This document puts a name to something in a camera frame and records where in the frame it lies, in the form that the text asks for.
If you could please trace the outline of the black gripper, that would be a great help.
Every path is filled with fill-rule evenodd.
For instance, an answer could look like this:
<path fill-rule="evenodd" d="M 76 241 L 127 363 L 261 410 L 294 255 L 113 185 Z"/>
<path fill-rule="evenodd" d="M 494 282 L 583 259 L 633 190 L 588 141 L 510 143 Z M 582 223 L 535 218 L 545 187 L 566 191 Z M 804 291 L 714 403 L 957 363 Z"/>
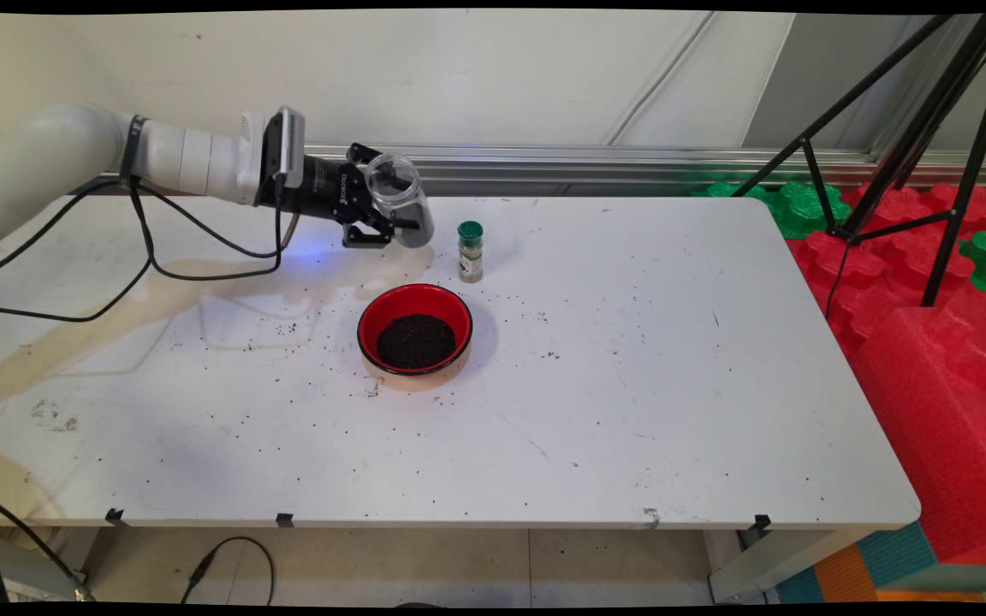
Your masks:
<path fill-rule="evenodd" d="M 352 143 L 346 151 L 348 163 L 304 156 L 300 186 L 278 187 L 276 205 L 284 213 L 339 222 L 345 248 L 383 249 L 391 243 L 419 248 L 421 210 L 371 211 L 366 176 L 373 175 L 371 163 L 382 155 L 368 145 Z"/>

